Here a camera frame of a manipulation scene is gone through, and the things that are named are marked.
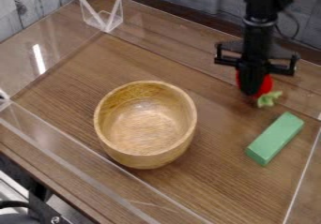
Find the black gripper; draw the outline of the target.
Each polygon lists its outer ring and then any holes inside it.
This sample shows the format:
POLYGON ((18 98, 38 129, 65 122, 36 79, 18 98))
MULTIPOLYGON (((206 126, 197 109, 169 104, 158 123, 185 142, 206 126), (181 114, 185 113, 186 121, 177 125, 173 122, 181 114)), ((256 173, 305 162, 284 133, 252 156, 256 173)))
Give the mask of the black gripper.
POLYGON ((216 44, 214 63, 224 66, 238 68, 237 83, 241 92, 250 97, 262 95, 262 88, 268 73, 293 76, 296 64, 301 56, 297 52, 283 48, 273 43, 268 49, 244 47, 244 41, 228 41, 216 44), (244 63, 245 57, 257 61, 244 63))

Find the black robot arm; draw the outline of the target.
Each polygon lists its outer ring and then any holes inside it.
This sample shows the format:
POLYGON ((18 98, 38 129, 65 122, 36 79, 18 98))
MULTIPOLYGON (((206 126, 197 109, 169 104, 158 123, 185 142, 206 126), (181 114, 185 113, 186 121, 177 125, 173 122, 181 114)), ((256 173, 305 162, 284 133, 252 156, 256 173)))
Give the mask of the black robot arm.
POLYGON ((262 93, 272 74, 292 76, 300 54, 284 49, 273 41, 279 14, 293 0, 244 0, 244 36, 238 41, 216 44, 214 63, 234 67, 238 88, 250 97, 262 93))

